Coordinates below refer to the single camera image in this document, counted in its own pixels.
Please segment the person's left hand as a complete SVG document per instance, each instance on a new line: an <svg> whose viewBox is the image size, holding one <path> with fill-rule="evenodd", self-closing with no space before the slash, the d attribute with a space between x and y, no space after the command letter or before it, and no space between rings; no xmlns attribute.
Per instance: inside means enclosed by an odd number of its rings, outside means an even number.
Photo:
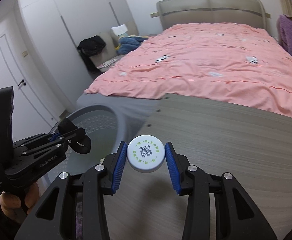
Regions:
<svg viewBox="0 0 292 240"><path fill-rule="evenodd" d="M34 208L35 204L40 199L39 193L39 186L37 182L33 183L28 193L25 196L24 204L27 207L27 211L25 212L21 207L21 200L18 196L13 194L8 194L5 191L2 192L0 195L0 206L3 213L13 221L22 224L32 209Z"/></svg>

